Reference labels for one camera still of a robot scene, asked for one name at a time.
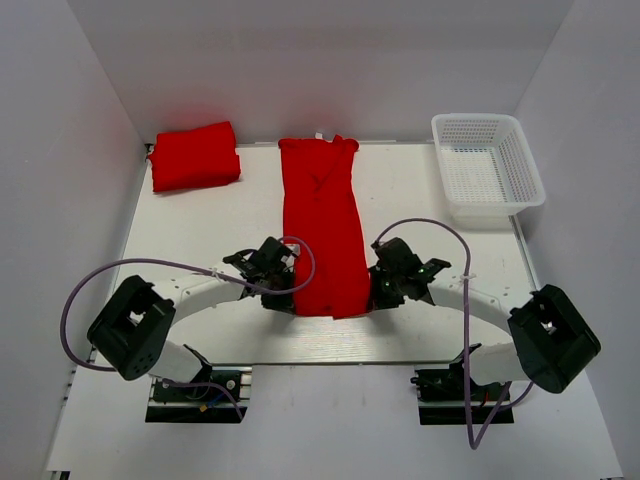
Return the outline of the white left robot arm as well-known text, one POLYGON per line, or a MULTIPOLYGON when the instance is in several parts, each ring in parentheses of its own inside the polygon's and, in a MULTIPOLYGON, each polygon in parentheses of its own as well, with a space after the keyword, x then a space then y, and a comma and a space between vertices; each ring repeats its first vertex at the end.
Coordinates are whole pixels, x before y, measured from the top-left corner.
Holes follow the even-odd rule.
POLYGON ((171 342, 171 328, 247 297, 291 300, 300 253, 299 243, 269 237, 257 250, 241 250, 213 267, 189 268, 186 276, 155 282, 130 276, 100 311, 87 338, 127 381, 148 375, 169 383, 203 383, 211 364, 194 348, 171 342))

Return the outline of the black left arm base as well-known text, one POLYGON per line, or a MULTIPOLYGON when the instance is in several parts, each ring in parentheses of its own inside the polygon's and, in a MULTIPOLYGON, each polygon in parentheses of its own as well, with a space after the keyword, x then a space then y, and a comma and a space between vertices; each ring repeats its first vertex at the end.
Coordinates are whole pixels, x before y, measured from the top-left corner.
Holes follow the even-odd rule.
POLYGON ((250 403, 252 373, 251 367, 206 366, 189 387, 154 379, 145 422, 240 424, 250 403))

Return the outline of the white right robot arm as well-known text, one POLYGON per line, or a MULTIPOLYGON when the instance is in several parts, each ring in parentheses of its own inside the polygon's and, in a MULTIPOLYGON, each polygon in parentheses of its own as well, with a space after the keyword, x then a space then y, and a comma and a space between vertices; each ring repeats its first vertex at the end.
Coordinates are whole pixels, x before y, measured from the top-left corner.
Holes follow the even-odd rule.
POLYGON ((407 298, 458 311, 468 304, 472 317, 510 335, 505 343, 469 347, 473 389, 529 380, 559 394, 601 351, 595 333, 559 287, 501 294, 470 288, 465 299, 466 278, 449 262, 423 262, 400 238, 376 241, 372 248, 378 261, 370 268, 371 309, 397 308, 407 298))

